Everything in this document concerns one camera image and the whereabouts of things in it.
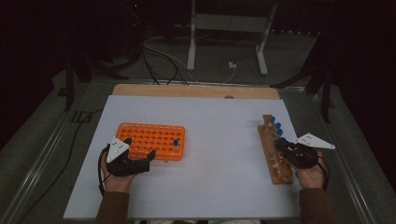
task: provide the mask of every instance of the dark background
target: dark background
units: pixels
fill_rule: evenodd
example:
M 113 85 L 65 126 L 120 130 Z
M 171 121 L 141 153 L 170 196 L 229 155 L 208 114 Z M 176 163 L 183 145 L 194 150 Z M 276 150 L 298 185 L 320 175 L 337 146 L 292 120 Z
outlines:
M 177 34 L 175 23 L 190 22 L 190 1 L 144 2 L 139 8 L 143 22 L 164 35 Z M 2 1 L 0 147 L 52 91 L 50 79 L 64 70 L 64 53 L 70 40 L 96 56 L 106 57 L 112 50 L 108 47 L 111 43 L 92 38 L 106 35 L 106 28 L 97 20 L 92 4 L 93 0 Z M 115 13 L 115 18 L 122 13 L 117 7 L 111 10 L 109 13 Z M 322 63 L 329 57 L 335 59 L 333 84 L 339 86 L 390 184 L 396 189 L 396 153 L 392 141 L 396 112 L 392 91 L 396 75 L 395 13 L 396 7 L 390 0 L 292 1 L 279 6 L 273 28 L 276 32 L 314 35 L 320 32 L 305 66 Z

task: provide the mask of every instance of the white metal frame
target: white metal frame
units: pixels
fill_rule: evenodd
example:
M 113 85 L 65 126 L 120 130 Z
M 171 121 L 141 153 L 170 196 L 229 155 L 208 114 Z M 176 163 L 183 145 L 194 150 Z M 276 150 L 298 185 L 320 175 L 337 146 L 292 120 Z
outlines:
M 207 19 L 214 19 L 217 21 L 223 21 L 225 18 L 230 17 L 230 16 L 221 16 L 221 15 L 207 15 L 207 14 L 200 14 L 196 13 L 195 11 L 195 0 L 192 0 L 191 4 L 191 37 L 190 37 L 190 49 L 189 49 L 189 59 L 187 60 L 187 69 L 189 71 L 193 71 L 195 67 L 195 51 L 196 51 L 196 45 L 195 45 L 195 30 L 196 29 L 213 29 L 213 30 L 232 30 L 232 31 L 245 31 L 245 32 L 255 32 L 255 33 L 262 33 L 262 42 L 256 46 L 256 54 L 257 54 L 257 60 L 259 63 L 260 67 L 260 73 L 262 76 L 268 75 L 268 70 L 267 66 L 265 64 L 264 56 L 262 54 L 265 43 L 267 41 L 268 35 L 271 30 L 271 25 L 273 18 L 276 13 L 276 7 L 277 4 L 273 4 L 271 11 L 268 15 L 267 18 L 255 18 L 255 17 L 240 17 L 240 16 L 232 16 L 232 18 L 236 18 L 237 21 L 242 21 L 242 23 L 249 22 L 250 24 L 253 24 L 251 28 L 247 28 L 246 26 L 235 26 L 231 27 L 230 24 L 227 26 L 226 29 L 219 27 L 216 27 L 215 25 L 210 25 L 210 26 L 205 26 L 204 22 L 200 22 L 205 20 L 204 18 Z

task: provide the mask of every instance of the white table surface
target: white table surface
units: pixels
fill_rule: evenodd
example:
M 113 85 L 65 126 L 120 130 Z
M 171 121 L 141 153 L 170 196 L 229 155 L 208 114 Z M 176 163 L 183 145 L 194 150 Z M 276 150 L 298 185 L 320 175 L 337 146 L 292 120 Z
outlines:
M 100 151 L 122 122 L 186 128 L 181 161 L 152 161 L 130 190 L 128 217 L 136 219 L 252 219 L 298 217 L 296 179 L 273 185 L 257 127 L 262 115 L 296 134 L 282 100 L 109 96 L 64 218 L 95 218 Z

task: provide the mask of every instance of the white triangular marker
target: white triangular marker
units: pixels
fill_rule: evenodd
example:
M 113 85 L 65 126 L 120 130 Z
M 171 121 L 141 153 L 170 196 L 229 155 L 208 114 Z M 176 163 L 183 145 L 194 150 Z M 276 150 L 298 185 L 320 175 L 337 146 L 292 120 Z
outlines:
M 305 135 L 297 138 L 297 143 L 300 143 L 308 147 L 335 149 L 335 145 L 325 142 L 311 133 L 306 133 Z
M 106 162 L 110 163 L 114 161 L 118 156 L 122 154 L 122 152 L 128 150 L 129 145 L 122 142 L 120 139 L 113 137 L 110 144 L 110 149 L 107 153 Z

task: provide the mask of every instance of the person's right hand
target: person's right hand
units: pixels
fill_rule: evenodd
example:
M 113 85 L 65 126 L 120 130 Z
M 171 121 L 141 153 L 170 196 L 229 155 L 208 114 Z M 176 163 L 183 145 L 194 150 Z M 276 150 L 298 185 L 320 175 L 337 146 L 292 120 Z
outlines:
M 318 155 L 323 158 L 321 151 L 318 151 Z M 321 158 L 318 158 L 318 162 L 323 166 L 323 159 Z M 290 166 L 296 171 L 295 175 L 299 179 L 302 189 L 323 189 L 325 174 L 318 165 L 309 169 L 299 169 L 292 164 Z

